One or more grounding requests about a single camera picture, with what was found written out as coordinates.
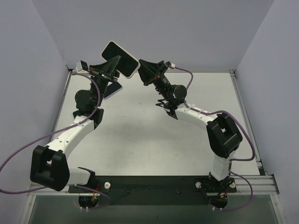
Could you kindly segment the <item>phone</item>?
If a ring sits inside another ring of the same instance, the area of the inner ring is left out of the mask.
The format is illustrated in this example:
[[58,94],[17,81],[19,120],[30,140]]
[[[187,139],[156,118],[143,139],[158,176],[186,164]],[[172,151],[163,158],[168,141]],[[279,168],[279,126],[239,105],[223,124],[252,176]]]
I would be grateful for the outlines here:
[[115,93],[119,92],[121,89],[122,89],[122,85],[120,83],[118,83],[118,82],[111,83],[107,87],[103,99],[108,99],[109,97],[111,97]]
[[116,70],[126,79],[130,79],[140,68],[139,61],[115,41],[110,41],[101,53],[106,61],[119,57]]

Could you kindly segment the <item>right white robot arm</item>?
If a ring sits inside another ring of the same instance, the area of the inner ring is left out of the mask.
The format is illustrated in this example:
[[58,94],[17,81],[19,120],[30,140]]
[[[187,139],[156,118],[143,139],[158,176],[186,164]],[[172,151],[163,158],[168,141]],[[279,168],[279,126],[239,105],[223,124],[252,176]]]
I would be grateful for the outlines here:
[[153,84],[162,99],[157,106],[162,107],[172,118],[189,122],[206,130],[209,145],[214,153],[210,176],[220,182],[229,177],[231,159],[243,140],[235,121],[226,112],[211,113],[187,104],[187,87],[171,84],[165,73],[176,68],[170,62],[151,63],[140,59],[138,70],[145,86]]

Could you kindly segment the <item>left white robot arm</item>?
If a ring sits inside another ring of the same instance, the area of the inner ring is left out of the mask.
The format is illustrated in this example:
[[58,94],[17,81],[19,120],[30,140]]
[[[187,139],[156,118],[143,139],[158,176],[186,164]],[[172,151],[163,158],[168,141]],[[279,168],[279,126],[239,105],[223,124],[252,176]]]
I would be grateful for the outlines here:
[[61,191],[67,185],[79,185],[85,192],[94,190],[94,172],[86,168],[69,168],[68,157],[76,146],[101,123],[104,110],[100,108],[108,84],[115,82],[121,56],[105,63],[87,66],[83,61],[80,76],[90,79],[90,89],[75,94],[76,111],[73,123],[60,131],[53,141],[33,150],[30,180],[47,188]]

